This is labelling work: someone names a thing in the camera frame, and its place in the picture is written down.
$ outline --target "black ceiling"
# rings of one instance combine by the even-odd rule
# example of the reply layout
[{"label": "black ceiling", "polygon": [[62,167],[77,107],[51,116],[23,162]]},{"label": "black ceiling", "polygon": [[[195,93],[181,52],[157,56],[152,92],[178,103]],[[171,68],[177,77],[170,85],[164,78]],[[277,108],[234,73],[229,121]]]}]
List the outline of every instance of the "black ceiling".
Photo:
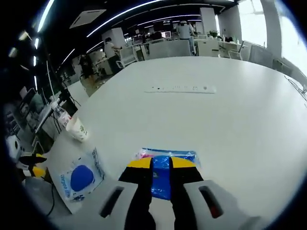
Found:
[{"label": "black ceiling", "polygon": [[[71,58],[86,52],[86,50],[101,41],[103,32],[112,27],[122,27],[123,31],[127,32],[129,27],[134,29],[134,25],[150,20],[183,14],[200,14],[200,7],[213,7],[215,14],[219,14],[222,10],[236,4],[236,0],[234,2],[227,0],[163,0],[130,11],[112,20],[89,38],[86,37],[92,30],[118,13],[148,1],[152,0],[55,0],[41,31],[53,65],[55,67],[59,66],[74,48],[76,50],[71,55]],[[17,12],[16,20],[12,22],[13,27],[7,28],[15,36],[7,39],[8,49],[9,46],[14,45],[13,41],[16,40],[18,33],[23,29],[28,30],[35,22],[40,20],[42,11],[48,1],[31,0],[31,5],[27,4],[27,2],[21,1],[19,3],[24,10],[20,9],[20,12]],[[82,11],[94,9],[106,9],[106,12],[90,24],[69,29]]]}]

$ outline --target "desk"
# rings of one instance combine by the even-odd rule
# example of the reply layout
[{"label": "desk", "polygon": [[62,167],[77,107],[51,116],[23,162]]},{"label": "desk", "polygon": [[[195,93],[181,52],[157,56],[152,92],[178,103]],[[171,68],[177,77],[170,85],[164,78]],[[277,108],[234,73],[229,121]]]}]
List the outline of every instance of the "desk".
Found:
[{"label": "desk", "polygon": [[229,58],[229,50],[239,50],[241,44],[218,41],[217,39],[194,39],[199,56]]},{"label": "desk", "polygon": [[[144,93],[151,86],[204,84],[214,85],[216,94]],[[205,180],[230,192],[248,215],[270,221],[307,169],[304,99],[283,74],[254,63],[215,57],[136,62],[76,115],[90,138],[81,144],[62,132],[55,141],[47,165],[58,189],[58,174],[94,146],[114,178],[142,147],[195,150]],[[71,212],[81,206],[66,205]]]},{"label": "desk", "polygon": [[108,58],[100,60],[99,62],[95,64],[95,66],[96,66],[97,72],[99,68],[102,68],[102,69],[105,69],[107,75],[113,74],[111,67],[109,65],[109,62],[108,62]]}]

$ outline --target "air vent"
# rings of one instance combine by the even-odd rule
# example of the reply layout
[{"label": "air vent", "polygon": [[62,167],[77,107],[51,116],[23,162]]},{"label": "air vent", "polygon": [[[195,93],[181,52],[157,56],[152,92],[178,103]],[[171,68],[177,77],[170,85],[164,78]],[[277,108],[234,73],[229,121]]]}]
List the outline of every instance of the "air vent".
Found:
[{"label": "air vent", "polygon": [[71,24],[69,28],[71,29],[78,27],[80,25],[89,24],[104,12],[106,12],[106,10],[83,11],[80,13],[80,15],[76,18],[76,20],[73,22],[73,24]]}]

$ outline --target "white chair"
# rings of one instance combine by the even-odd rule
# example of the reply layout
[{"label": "white chair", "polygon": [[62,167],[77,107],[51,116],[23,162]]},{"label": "white chair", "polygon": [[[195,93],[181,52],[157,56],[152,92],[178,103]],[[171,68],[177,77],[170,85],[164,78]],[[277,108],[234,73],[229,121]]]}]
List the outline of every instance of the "white chair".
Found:
[{"label": "white chair", "polygon": [[149,59],[156,59],[156,58],[167,58],[168,51],[167,51],[167,42],[159,42],[154,44],[149,44]]},{"label": "white chair", "polygon": [[169,41],[167,45],[169,57],[185,57],[191,56],[191,50],[188,40]]},{"label": "white chair", "polygon": [[242,44],[239,48],[239,50],[229,50],[228,54],[229,54],[229,58],[231,59],[237,59],[237,60],[243,60],[242,56],[241,56],[241,51],[244,45],[244,41],[242,41]]},{"label": "white chair", "polygon": [[120,61],[116,61],[116,64],[120,69],[123,69],[131,63],[138,61],[133,46],[121,49],[119,54]]},{"label": "white chair", "polygon": [[261,46],[253,45],[250,49],[248,61],[272,69],[273,54]]},{"label": "white chair", "polygon": [[149,45],[149,59],[191,56],[188,40],[159,42]]}]

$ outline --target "ceiling light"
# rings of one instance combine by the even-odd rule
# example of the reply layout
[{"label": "ceiling light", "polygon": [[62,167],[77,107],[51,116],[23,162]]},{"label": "ceiling light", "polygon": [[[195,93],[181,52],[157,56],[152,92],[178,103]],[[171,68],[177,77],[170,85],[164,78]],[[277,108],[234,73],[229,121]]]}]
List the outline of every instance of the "ceiling light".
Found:
[{"label": "ceiling light", "polygon": [[36,49],[38,48],[38,43],[39,43],[39,38],[36,38],[35,43],[34,43],[34,46],[35,46]]},{"label": "ceiling light", "polygon": [[36,56],[33,56],[33,66],[36,66]]},{"label": "ceiling light", "polygon": [[166,17],[166,18],[160,18],[160,19],[155,19],[155,20],[152,20],[152,21],[149,21],[149,22],[138,24],[138,26],[144,25],[144,24],[147,24],[147,23],[152,23],[152,22],[164,20],[164,19],[169,19],[169,18],[189,17],[189,16],[200,16],[200,14],[177,15],[177,16],[171,16],[171,17]]},{"label": "ceiling light", "polygon": [[50,8],[51,8],[53,2],[54,2],[54,0],[50,0],[50,1],[48,2],[47,6],[46,6],[46,8],[45,8],[45,10],[44,10],[43,16],[42,16],[42,18],[40,19],[40,22],[39,22],[39,25],[38,25],[37,32],[40,32],[41,29],[43,28],[43,25],[44,25],[44,23],[45,23],[45,20],[46,20],[46,18],[47,18],[47,15],[48,15],[48,13],[49,13],[49,10],[50,10]]},{"label": "ceiling light", "polygon": [[63,65],[63,63],[67,60],[67,58],[73,53],[73,51],[75,51],[75,49],[73,49],[73,50],[67,55],[67,57],[64,59],[64,61],[62,62],[61,65]]},{"label": "ceiling light", "polygon": [[9,57],[15,58],[17,56],[17,53],[18,53],[18,50],[15,47],[13,47],[9,52]]},{"label": "ceiling light", "polygon": [[35,84],[35,89],[37,91],[37,81],[36,81],[36,76],[34,76],[34,84]]},{"label": "ceiling light", "polygon": [[24,70],[29,71],[29,69],[28,69],[28,68],[26,68],[26,67],[24,67],[23,65],[20,65],[20,66],[21,66],[21,68],[23,68]]},{"label": "ceiling light", "polygon": [[[220,5],[212,5],[212,4],[205,4],[205,3],[185,3],[185,4],[176,4],[176,5],[170,5],[170,6],[164,6],[164,7],[159,7],[159,8],[153,8],[149,11],[155,11],[155,10],[158,10],[158,9],[161,9],[161,8],[167,8],[167,7],[178,7],[178,6],[189,6],[189,5],[199,5],[199,6],[216,6],[216,7],[222,7],[222,10],[220,12],[222,12],[224,9],[225,9],[225,6],[220,6]],[[135,17],[139,14],[142,14],[142,13],[146,13],[148,11],[144,11],[144,12],[141,12],[141,13],[138,13],[138,14],[135,14],[133,16],[130,16],[129,18],[132,18],[132,17]]]},{"label": "ceiling light", "polygon": [[86,36],[86,37],[91,36],[93,33],[95,33],[95,32],[96,32],[97,30],[99,30],[101,27],[103,27],[104,25],[108,24],[110,21],[112,21],[112,20],[118,18],[119,16],[121,16],[121,15],[123,15],[123,14],[125,14],[125,13],[128,13],[128,12],[134,10],[134,9],[139,8],[139,7],[146,6],[146,5],[149,5],[149,4],[152,4],[152,3],[155,3],[155,2],[159,2],[159,1],[163,1],[163,0],[149,1],[149,2],[143,3],[143,4],[141,4],[141,5],[132,7],[132,8],[130,8],[130,9],[128,9],[128,10],[122,12],[122,13],[119,13],[119,14],[115,15],[113,18],[110,18],[109,20],[107,20],[107,21],[105,21],[104,23],[102,23],[102,24],[101,24],[100,26],[98,26],[96,29],[94,29],[93,31],[91,31],[90,34],[89,34],[88,36]]},{"label": "ceiling light", "polygon": [[28,34],[28,32],[27,31],[23,31],[21,34],[20,34],[20,36],[19,36],[19,41],[23,41],[23,40],[25,40],[26,38],[30,38],[30,35]]},{"label": "ceiling light", "polygon": [[95,46],[93,46],[92,48],[90,48],[86,53],[90,52],[92,49],[94,49],[96,46],[98,46],[99,44],[103,43],[104,41],[99,42],[98,44],[96,44]]}]

